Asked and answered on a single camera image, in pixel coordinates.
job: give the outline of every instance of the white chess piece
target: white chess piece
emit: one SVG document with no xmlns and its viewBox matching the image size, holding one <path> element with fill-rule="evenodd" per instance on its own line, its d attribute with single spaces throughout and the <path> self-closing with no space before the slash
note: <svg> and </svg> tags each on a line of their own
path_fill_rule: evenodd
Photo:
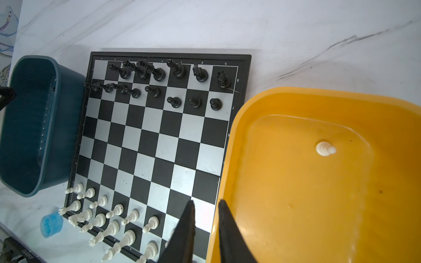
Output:
<svg viewBox="0 0 421 263">
<path fill-rule="evenodd" d="M 136 221 L 138 218 L 139 218 L 139 213 L 136 210 L 133 210 L 130 212 L 130 214 L 126 218 L 123 219 L 123 221 L 121 221 L 121 225 L 125 226 L 129 222 Z"/>
<path fill-rule="evenodd" d="M 88 223 L 87 225 L 82 226 L 82 228 L 80 229 L 81 233 L 85 233 L 88 230 L 91 230 L 94 226 L 97 227 L 102 227 L 105 224 L 105 216 L 104 214 L 98 214 L 95 219 Z"/>
<path fill-rule="evenodd" d="M 78 199 L 78 200 L 81 200 L 81 199 L 83 199 L 83 198 L 85 198 L 85 197 L 87 197 L 87 198 L 91 198 L 91 197 L 93 197 L 95 195 L 95 189 L 93 189 L 93 188 L 89 188 L 88 190 L 86 190 L 86 192 L 84 193 L 84 194 L 78 194 L 77 196 L 76 196 L 76 198 Z"/>
<path fill-rule="evenodd" d="M 105 217 L 106 217 L 106 218 L 112 218 L 112 217 L 113 217 L 113 216 L 115 216 L 115 215 L 121 215 L 121 214 L 123 214 L 123 212 L 124 212 L 123 205 L 118 204 L 118 205 L 116 205 L 116 206 L 114 207 L 114 209 L 113 209 L 112 211 L 108 212 L 108 213 L 105 215 Z"/>
<path fill-rule="evenodd" d="M 319 142 L 316 145 L 316 151 L 321 156 L 328 156 L 336 153 L 336 148 L 326 141 Z"/>
<path fill-rule="evenodd" d="M 174 228 L 172 231 L 171 231 L 171 233 L 170 233 L 170 239 L 168 239 L 168 241 L 165 243 L 165 248 L 167 248 L 168 247 L 168 244 L 170 243 L 170 240 L 171 240 L 171 237 L 173 237 L 173 234 L 174 234 L 174 231 L 175 231 L 176 229 Z"/>
<path fill-rule="evenodd" d="M 135 239 L 136 235 L 133 230 L 125 232 L 124 237 L 121 239 L 121 241 L 114 243 L 114 246 L 111 249 L 107 250 L 104 257 L 102 258 L 102 262 L 111 260 L 115 254 L 120 253 L 122 247 L 132 245 Z"/>
<path fill-rule="evenodd" d="M 105 206 L 108 203 L 108 198 L 104 195 L 101 196 L 98 201 L 93 202 L 92 204 L 89 205 L 90 209 L 94 209 L 97 206 Z"/>
<path fill-rule="evenodd" d="M 77 223 L 85 222 L 86 220 L 89 220 L 91 218 L 92 218 L 92 210 L 86 209 L 85 211 L 80 212 L 79 214 L 74 214 L 74 215 L 69 216 L 67 220 L 72 226 L 77 226 Z"/>
<path fill-rule="evenodd" d="M 99 232 L 96 235 L 96 237 L 93 237 L 89 240 L 89 246 L 90 247 L 95 246 L 98 242 L 103 241 L 106 236 L 114 236 L 115 234 L 117 234 L 119 230 L 120 230 L 120 225 L 118 224 L 117 221 L 110 222 L 106 230 L 104 230 L 104 232 Z"/>
<path fill-rule="evenodd" d="M 78 183 L 77 185 L 75 185 L 74 187 L 70 187 L 67 188 L 64 193 L 65 194 L 70 194 L 70 193 L 80 193 L 83 190 L 83 184 L 82 183 Z"/>
<path fill-rule="evenodd" d="M 140 256 L 135 263 L 146 263 L 149 259 L 153 259 L 158 254 L 158 248 L 155 243 L 148 243 L 145 247 L 145 253 Z"/>
<path fill-rule="evenodd" d="M 142 232 L 145 234 L 149 232 L 151 229 L 157 228 L 158 225 L 159 225 L 158 218 L 156 216 L 152 216 L 151 218 L 149 218 L 148 224 L 143 227 Z"/>
<path fill-rule="evenodd" d="M 64 215 L 69 211 L 78 211 L 81 207 L 81 203 L 79 200 L 75 200 L 71 205 L 68 207 L 63 207 L 59 209 L 59 215 Z"/>
</svg>

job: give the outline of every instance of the yellow container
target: yellow container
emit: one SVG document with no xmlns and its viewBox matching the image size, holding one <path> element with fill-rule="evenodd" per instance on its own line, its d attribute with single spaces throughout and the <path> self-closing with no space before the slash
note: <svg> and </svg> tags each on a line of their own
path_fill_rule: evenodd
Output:
<svg viewBox="0 0 421 263">
<path fill-rule="evenodd" d="M 327 141 L 337 152 L 321 156 Z M 218 194 L 259 263 L 421 262 L 421 108 L 275 88 L 238 112 Z M 216 210 L 206 262 L 220 262 Z"/>
</svg>

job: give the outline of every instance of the marble surface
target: marble surface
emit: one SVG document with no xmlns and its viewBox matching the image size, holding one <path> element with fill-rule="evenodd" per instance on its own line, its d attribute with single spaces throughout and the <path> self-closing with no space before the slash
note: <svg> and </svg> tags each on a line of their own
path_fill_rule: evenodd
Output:
<svg viewBox="0 0 421 263">
<path fill-rule="evenodd" d="M 246 53 L 253 56 L 246 99 L 296 86 L 421 105 L 420 19 L 419 0 L 24 0 L 12 68 L 29 54 L 86 75 L 91 51 Z M 40 234 L 64 189 L 23 198 L 0 185 L 0 222 L 46 262 L 99 262 L 107 245 L 89 248 L 90 234 L 67 223 L 49 239 Z"/>
</svg>

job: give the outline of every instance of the dark teal container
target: dark teal container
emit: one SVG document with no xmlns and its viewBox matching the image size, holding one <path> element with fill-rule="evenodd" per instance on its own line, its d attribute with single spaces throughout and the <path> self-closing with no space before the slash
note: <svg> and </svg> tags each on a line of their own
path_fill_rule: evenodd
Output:
<svg viewBox="0 0 421 263">
<path fill-rule="evenodd" d="M 70 176 L 85 77 L 46 56 L 24 56 L 10 87 L 0 140 L 0 179 L 23 197 Z"/>
</svg>

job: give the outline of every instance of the chessboard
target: chessboard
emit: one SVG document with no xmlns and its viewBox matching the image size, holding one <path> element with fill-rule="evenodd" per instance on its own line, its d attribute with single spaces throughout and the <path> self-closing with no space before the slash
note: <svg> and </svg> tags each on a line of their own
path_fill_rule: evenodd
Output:
<svg viewBox="0 0 421 263">
<path fill-rule="evenodd" d="M 68 187 L 82 183 L 82 194 L 89 188 L 95 194 L 64 217 L 106 196 L 107 204 L 91 209 L 92 218 L 78 226 L 122 204 L 121 215 L 88 232 L 96 236 L 117 221 L 120 230 L 104 242 L 113 246 L 133 230 L 134 243 L 121 253 L 137 260 L 152 241 L 157 262 L 193 200 L 193 261 L 204 263 L 229 131 L 244 104 L 250 62 L 250 55 L 92 52 Z M 68 194 L 65 207 L 76 197 Z M 132 210 L 139 218 L 122 226 Z M 158 227 L 142 233 L 152 216 Z"/>
</svg>

